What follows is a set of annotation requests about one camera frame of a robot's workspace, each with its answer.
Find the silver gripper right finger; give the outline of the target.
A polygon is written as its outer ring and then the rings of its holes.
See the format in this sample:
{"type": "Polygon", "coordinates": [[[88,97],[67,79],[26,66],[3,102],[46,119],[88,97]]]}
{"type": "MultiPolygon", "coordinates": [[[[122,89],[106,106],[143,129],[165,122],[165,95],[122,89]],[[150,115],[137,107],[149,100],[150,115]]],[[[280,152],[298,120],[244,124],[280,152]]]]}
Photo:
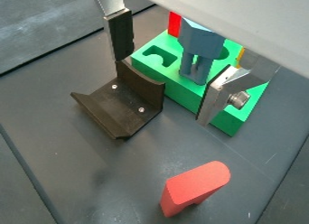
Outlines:
{"type": "Polygon", "coordinates": [[[228,105],[242,109],[250,98],[245,90],[269,82],[278,69],[276,62],[245,49],[241,67],[237,69],[228,65],[208,83],[195,118],[198,124],[206,126],[228,105]]]}

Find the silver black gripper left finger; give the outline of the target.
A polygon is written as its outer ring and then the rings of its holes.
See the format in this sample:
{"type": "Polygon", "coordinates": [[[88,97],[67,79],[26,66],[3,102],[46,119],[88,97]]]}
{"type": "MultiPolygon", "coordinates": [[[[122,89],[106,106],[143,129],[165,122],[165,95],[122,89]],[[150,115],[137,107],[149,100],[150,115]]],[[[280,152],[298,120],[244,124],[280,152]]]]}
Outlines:
{"type": "Polygon", "coordinates": [[[103,14],[115,61],[125,60],[134,52],[131,10],[123,0],[94,0],[103,14]]]}

